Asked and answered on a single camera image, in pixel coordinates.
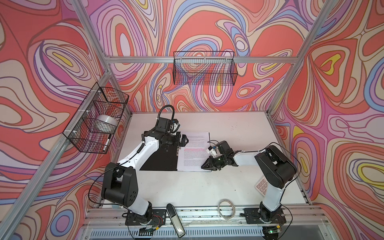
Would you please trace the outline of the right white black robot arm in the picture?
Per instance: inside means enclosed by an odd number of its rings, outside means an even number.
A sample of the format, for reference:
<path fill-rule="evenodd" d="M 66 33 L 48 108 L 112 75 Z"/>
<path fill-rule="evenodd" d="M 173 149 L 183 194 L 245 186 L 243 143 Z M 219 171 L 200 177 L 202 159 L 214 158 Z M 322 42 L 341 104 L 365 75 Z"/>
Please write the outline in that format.
<path fill-rule="evenodd" d="M 266 195 L 260 209 L 266 214 L 275 214 L 281 209 L 281 200 L 287 186 L 294 181 L 298 172 L 293 162 L 280 150 L 281 145 L 272 142 L 261 150 L 233 150 L 228 142 L 221 141 L 209 147 L 209 157 L 202 164 L 202 170 L 220 171 L 226 166 L 258 166 L 268 182 Z"/>

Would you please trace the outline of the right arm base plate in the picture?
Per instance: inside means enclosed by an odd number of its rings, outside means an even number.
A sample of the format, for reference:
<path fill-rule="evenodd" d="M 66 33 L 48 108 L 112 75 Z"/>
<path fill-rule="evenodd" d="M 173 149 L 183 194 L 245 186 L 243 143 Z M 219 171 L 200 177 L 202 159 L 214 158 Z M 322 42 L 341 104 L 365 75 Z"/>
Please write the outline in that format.
<path fill-rule="evenodd" d="M 247 224 L 284 225 L 287 222 L 282 208 L 278 208 L 274 212 L 270 212 L 268 209 L 245 208 L 240 216 L 246 219 Z"/>

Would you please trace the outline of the white black lever arch folder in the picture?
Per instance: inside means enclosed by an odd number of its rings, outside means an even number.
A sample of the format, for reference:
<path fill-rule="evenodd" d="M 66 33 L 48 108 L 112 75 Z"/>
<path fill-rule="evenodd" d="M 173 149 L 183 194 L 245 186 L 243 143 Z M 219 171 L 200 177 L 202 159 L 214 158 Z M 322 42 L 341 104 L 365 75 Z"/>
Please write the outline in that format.
<path fill-rule="evenodd" d="M 179 147 L 159 148 L 140 168 L 141 171 L 177 171 Z"/>

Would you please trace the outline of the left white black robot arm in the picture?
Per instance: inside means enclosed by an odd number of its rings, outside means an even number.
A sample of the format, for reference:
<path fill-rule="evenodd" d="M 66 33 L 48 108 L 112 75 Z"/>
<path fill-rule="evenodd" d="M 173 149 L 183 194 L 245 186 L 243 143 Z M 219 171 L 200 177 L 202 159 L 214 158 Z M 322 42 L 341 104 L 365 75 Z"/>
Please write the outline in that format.
<path fill-rule="evenodd" d="M 123 206 L 134 214 L 147 215 L 150 202 L 139 195 L 137 171 L 160 147 L 185 147 L 188 143 L 188 137 L 180 132 L 171 134 L 155 130 L 145 131 L 141 143 L 127 157 L 106 166 L 101 190 L 102 199 Z"/>

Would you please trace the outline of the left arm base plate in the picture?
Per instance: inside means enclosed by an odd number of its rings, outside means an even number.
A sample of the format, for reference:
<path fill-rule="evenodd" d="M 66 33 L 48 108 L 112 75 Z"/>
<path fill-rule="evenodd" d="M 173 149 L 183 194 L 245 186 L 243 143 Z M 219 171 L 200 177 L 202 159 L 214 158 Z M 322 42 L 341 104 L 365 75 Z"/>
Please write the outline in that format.
<path fill-rule="evenodd" d="M 143 227 L 161 227 L 166 223 L 167 211 L 166 209 L 154 209 L 147 211 L 145 215 L 138 215 L 128 210 L 123 213 L 122 217 L 125 219 L 126 226 L 143 226 Z"/>

